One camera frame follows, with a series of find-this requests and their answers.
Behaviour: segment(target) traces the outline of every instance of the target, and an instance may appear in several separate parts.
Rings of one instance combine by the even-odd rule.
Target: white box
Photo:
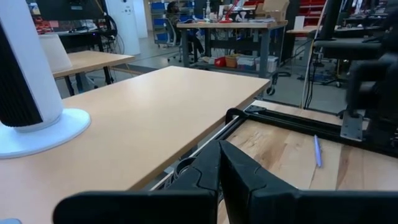
[[[260,57],[255,59],[256,61],[256,71],[260,70]],[[278,67],[278,57],[275,56],[268,56],[268,64],[267,64],[267,71],[272,73],[276,71]]]

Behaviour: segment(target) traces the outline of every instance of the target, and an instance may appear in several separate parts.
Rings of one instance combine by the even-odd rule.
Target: desk
[[[55,72],[53,75],[54,78],[65,78],[69,89],[69,94],[71,96],[73,96],[75,93],[73,91],[72,84],[70,83],[69,75],[80,72],[90,72],[93,70],[101,69],[103,67],[120,65],[134,60],[134,56],[130,55],[118,55],[104,52],[94,52],[89,50],[70,53],[68,54],[68,56],[72,63],[72,68],[60,72]]]
[[[74,140],[0,160],[0,218],[50,224],[56,204],[86,190],[141,189],[268,80],[167,67],[63,100],[91,115]]]
[[[337,117],[263,101],[254,105],[341,124]],[[263,168],[299,189],[398,190],[398,159],[320,139],[323,167],[315,163],[313,136],[246,121],[227,139]],[[228,223],[225,204],[218,223]]]
[[[311,31],[317,29],[317,26],[305,26],[302,29],[292,29],[286,31],[288,34],[309,34]]]
[[[177,27],[182,31],[182,50],[183,50],[183,63],[184,67],[201,67],[201,68],[215,68],[217,70],[229,70],[237,72],[236,68],[228,67],[216,67],[214,65],[208,65],[207,63],[194,63],[189,64],[189,52],[188,52],[188,41],[187,41],[187,29],[204,29],[205,30],[205,55],[211,57],[211,48],[219,49],[233,49],[233,50],[252,50],[256,51],[260,49],[260,69],[259,71],[246,71],[241,70],[239,72],[255,73],[259,78],[267,78],[267,60],[269,54],[269,42],[270,42],[270,30],[285,27],[287,21],[282,22],[270,22],[270,23],[254,23],[254,22],[232,22],[232,23],[190,23],[190,24],[177,24]],[[241,40],[231,44],[229,40],[211,40],[210,29],[254,29],[256,34],[254,35],[254,42]],[[261,32],[261,42],[258,41],[258,32]]]

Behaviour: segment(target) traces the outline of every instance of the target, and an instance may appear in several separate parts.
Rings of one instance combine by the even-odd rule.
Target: black metal frame
[[[354,141],[340,136],[341,126],[330,124],[313,119],[294,116],[291,114],[280,113],[267,110],[259,106],[250,106],[245,111],[233,108],[226,113],[226,124],[233,121],[227,128],[217,134],[215,140],[225,140],[237,130],[246,120],[253,120],[264,124],[277,126],[279,128],[289,129],[302,134],[317,135],[319,138],[338,142],[347,146],[358,147],[368,151],[398,158],[398,150],[392,146],[386,147],[371,142]]]

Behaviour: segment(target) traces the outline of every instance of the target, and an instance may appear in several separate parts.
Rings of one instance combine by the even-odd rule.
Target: cardboard box
[[[284,21],[289,0],[264,0],[256,8],[256,19],[275,18],[276,21]]]

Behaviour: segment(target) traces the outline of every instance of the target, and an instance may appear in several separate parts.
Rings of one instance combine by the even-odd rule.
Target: wooden table
[[[54,78],[65,78],[69,94],[71,96],[73,96],[75,92],[69,78],[70,75],[81,72],[91,72],[103,68],[106,83],[109,85],[112,83],[112,81],[108,67],[128,63],[134,60],[134,56],[131,55],[118,55],[105,52],[95,52],[90,50],[70,53],[68,54],[68,56],[72,63],[72,68],[60,72],[55,72],[53,75]]]
[[[317,26],[305,26],[302,29],[292,29],[286,31],[288,34],[308,34],[317,29]]]
[[[199,67],[206,69],[217,69],[217,70],[227,70],[236,71],[235,68],[228,67],[216,67],[214,65],[209,65],[205,62],[197,62],[190,64],[189,62],[189,50],[188,50],[188,39],[187,30],[188,29],[204,29],[205,30],[205,55],[211,57],[211,49],[230,49],[230,50],[251,50],[253,55],[257,56],[257,51],[260,51],[260,67],[259,71],[251,70],[240,70],[241,73],[251,73],[256,74],[259,78],[269,78],[270,73],[267,72],[267,61],[269,54],[269,44],[270,44],[270,30],[285,27],[287,21],[280,22],[269,22],[269,23],[259,23],[259,22],[232,22],[232,23],[178,23],[177,28],[182,31],[182,52],[183,52],[183,64],[184,67]],[[212,40],[210,38],[210,29],[253,29],[253,41],[246,40]]]
[[[286,26],[287,21],[281,22],[231,22],[231,23],[220,23],[220,22],[197,22],[197,23],[178,23],[177,28],[182,29],[193,29],[193,28],[225,28],[225,29],[271,29],[280,26]]]
[[[341,124],[336,116],[275,103],[254,105],[282,113]],[[398,159],[320,139],[322,168],[315,163],[313,136],[255,121],[243,123],[228,139],[263,168],[299,189],[398,190]],[[225,204],[218,223],[228,223]]]
[[[69,195],[141,189],[268,82],[167,67],[64,99],[89,112],[90,127],[55,149],[0,160],[0,219],[49,224]]]

